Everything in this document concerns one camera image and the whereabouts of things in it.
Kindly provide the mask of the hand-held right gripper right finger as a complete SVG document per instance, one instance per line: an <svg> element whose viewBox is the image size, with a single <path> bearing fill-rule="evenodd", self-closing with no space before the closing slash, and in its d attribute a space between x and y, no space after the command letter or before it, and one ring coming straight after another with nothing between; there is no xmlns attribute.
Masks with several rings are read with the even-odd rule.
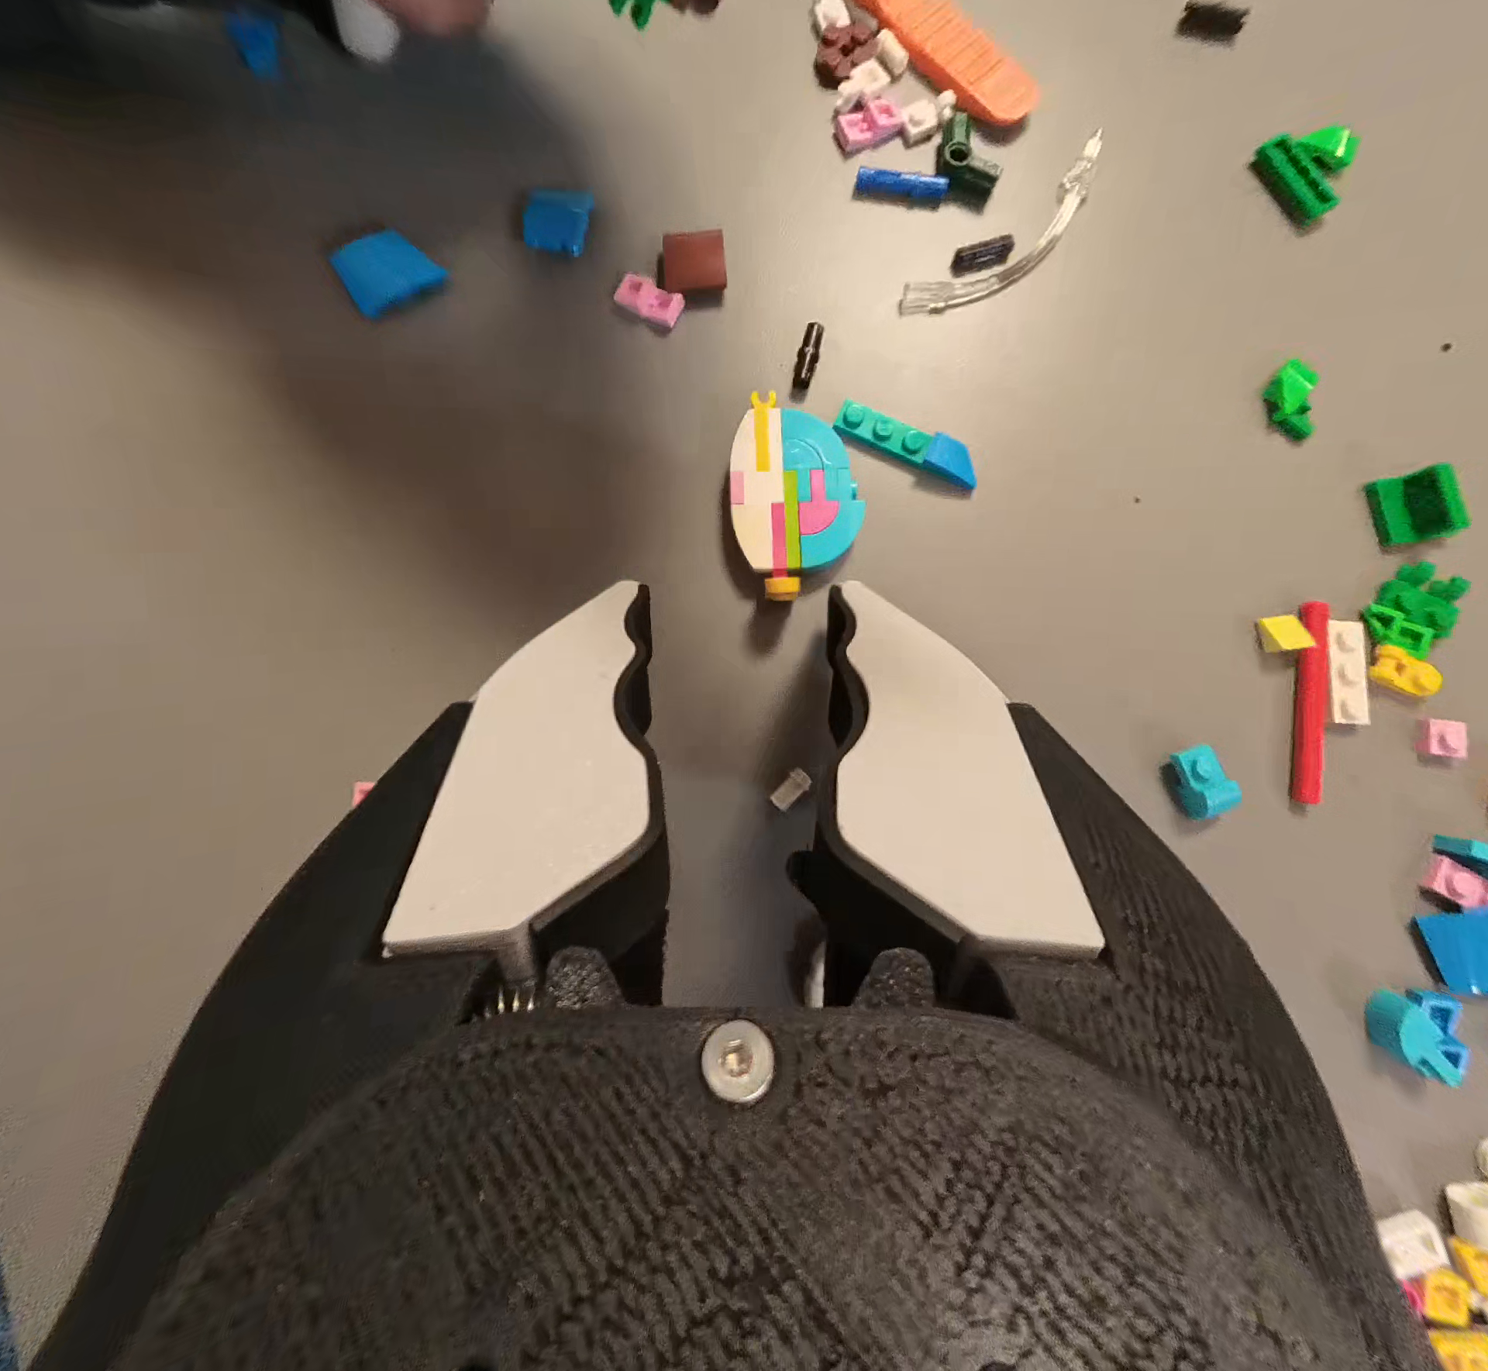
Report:
<svg viewBox="0 0 1488 1371"><path fill-rule="evenodd" d="M1106 938L1008 695L863 581L833 587L851 726L828 832L951 947L1095 958Z"/></svg>

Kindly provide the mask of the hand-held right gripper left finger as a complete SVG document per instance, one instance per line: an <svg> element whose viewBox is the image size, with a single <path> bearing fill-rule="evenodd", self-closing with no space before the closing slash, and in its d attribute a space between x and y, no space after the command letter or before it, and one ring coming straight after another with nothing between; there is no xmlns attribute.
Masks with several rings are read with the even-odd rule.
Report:
<svg viewBox="0 0 1488 1371"><path fill-rule="evenodd" d="M648 744L651 597L618 581L515 650L469 703L382 930L387 957L621 957L663 924Z"/></svg>

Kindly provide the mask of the teal oval lego assembly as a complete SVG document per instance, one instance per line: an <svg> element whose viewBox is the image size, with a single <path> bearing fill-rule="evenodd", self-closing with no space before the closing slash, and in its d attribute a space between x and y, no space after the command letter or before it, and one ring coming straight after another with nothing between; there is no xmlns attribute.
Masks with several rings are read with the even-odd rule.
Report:
<svg viewBox="0 0 1488 1371"><path fill-rule="evenodd" d="M765 598L790 603L802 579L836 565L866 523L842 436L817 415L752 393L730 451L730 519Z"/></svg>

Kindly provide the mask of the blue curved lego piece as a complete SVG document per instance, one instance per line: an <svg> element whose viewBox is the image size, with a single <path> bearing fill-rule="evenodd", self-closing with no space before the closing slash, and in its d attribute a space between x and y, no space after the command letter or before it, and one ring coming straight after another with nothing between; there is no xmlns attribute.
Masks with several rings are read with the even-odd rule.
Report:
<svg viewBox="0 0 1488 1371"><path fill-rule="evenodd" d="M378 227L327 252L346 298L367 320L381 320L441 290L449 270L393 227Z"/></svg>
<svg viewBox="0 0 1488 1371"><path fill-rule="evenodd" d="M596 200L588 191L531 189L523 207L529 249L577 259L585 252Z"/></svg>

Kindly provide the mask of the teal lego plate assembly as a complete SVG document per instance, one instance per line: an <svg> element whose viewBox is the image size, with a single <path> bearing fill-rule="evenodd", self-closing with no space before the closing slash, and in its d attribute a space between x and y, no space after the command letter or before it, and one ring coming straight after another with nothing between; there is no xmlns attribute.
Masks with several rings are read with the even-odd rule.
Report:
<svg viewBox="0 0 1488 1371"><path fill-rule="evenodd" d="M831 426L839 436L869 451L899 461L940 483L964 491L978 486L970 450L945 431L923 431L851 399L840 406Z"/></svg>

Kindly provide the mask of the pile of loose lego pieces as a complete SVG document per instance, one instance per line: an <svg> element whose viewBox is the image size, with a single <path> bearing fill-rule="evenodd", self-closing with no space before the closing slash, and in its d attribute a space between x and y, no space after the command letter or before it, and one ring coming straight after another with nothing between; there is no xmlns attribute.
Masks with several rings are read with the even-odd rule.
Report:
<svg viewBox="0 0 1488 1371"><path fill-rule="evenodd" d="M1370 726L1370 695L1423 709L1444 679L1431 662L1469 589L1433 562L1404 562L1360 617L1332 617L1306 601L1291 617L1262 617L1265 650L1294 668L1289 794L1298 810L1322 804L1330 731ZM1392 1078L1425 1097L1485 1080L1485 1037L1463 1031L1485 1014L1485 835L1431 834L1411 881L1404 935L1423 963L1414 985L1373 985L1360 1003L1366 1044ZM1401 1208L1373 1232L1407 1312L1428 1336L1434 1368L1485 1368L1485 1142L1475 1175L1449 1181L1441 1205Z"/></svg>

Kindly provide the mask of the brown curved lego piece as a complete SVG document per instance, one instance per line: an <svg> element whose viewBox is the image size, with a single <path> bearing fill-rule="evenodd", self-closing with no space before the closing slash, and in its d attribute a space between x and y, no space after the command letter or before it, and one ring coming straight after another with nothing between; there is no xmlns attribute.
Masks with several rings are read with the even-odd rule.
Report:
<svg viewBox="0 0 1488 1371"><path fill-rule="evenodd" d="M719 297L728 287L722 227L670 229L660 240L662 289L682 297Z"/></svg>

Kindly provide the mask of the dark brown lego piece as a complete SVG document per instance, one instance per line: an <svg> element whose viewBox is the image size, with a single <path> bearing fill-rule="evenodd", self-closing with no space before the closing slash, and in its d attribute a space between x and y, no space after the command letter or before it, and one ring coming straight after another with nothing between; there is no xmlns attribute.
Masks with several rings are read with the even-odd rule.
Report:
<svg viewBox="0 0 1488 1371"><path fill-rule="evenodd" d="M829 22L817 36L812 72L826 88L839 87L878 53L880 30L870 22Z"/></svg>

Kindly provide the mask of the pink lego plate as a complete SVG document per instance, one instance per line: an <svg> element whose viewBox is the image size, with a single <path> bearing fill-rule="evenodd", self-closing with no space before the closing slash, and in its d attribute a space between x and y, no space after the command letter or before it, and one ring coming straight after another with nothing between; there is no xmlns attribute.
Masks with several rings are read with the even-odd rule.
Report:
<svg viewBox="0 0 1488 1371"><path fill-rule="evenodd" d="M902 134L904 115L885 96L866 96L833 118L833 136L844 156L881 148Z"/></svg>

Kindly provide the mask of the green lego wedge piece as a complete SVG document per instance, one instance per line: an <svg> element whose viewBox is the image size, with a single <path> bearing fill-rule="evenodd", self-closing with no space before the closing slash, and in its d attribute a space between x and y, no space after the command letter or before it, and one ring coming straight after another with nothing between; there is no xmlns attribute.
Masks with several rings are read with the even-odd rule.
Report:
<svg viewBox="0 0 1488 1371"><path fill-rule="evenodd" d="M1313 401L1317 369L1300 357L1283 361L1262 388L1261 401L1272 431L1300 444L1314 432Z"/></svg>

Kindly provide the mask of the green lego panel piece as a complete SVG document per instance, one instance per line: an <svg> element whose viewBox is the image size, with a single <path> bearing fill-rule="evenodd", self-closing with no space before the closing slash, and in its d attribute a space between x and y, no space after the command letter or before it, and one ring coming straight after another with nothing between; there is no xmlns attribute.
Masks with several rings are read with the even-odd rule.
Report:
<svg viewBox="0 0 1488 1371"><path fill-rule="evenodd" d="M1362 491L1382 549L1447 540L1472 524L1456 470L1449 462L1373 480Z"/></svg>

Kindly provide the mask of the blue lego axle pin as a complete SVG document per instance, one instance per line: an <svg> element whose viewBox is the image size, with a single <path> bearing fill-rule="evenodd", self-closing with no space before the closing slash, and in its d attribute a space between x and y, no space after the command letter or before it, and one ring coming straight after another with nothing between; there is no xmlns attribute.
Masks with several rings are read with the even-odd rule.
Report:
<svg viewBox="0 0 1488 1371"><path fill-rule="evenodd" d="M856 170L853 197L861 202L905 208L940 208L951 191L943 173L863 166Z"/></svg>

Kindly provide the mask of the dark green lego connector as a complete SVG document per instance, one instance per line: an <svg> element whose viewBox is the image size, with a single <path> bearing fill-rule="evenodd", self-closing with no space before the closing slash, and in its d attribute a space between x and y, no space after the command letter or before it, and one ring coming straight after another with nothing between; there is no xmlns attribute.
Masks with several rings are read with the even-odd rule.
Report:
<svg viewBox="0 0 1488 1371"><path fill-rule="evenodd" d="M951 112L941 126L937 173L951 202L976 210L986 208L1002 178L1002 167L976 150L972 118L964 110Z"/></svg>

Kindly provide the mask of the green lego slope piece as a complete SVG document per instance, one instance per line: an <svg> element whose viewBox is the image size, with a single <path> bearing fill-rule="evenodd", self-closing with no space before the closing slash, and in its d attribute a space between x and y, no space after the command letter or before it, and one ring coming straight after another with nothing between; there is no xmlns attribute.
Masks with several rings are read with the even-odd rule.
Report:
<svg viewBox="0 0 1488 1371"><path fill-rule="evenodd" d="M1251 170L1298 230L1322 221L1340 202L1336 181L1354 164L1360 137L1347 124L1330 124L1302 136L1287 132L1264 142Z"/></svg>

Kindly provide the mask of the teal lego bracket piece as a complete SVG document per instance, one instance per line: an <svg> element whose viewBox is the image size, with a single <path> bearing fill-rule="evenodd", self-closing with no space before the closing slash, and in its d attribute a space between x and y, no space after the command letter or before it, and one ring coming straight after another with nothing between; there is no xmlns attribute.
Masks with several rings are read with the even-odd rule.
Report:
<svg viewBox="0 0 1488 1371"><path fill-rule="evenodd" d="M1238 783L1226 772L1218 752L1194 745L1171 753L1163 764L1163 785L1193 823L1212 823L1242 802Z"/></svg>

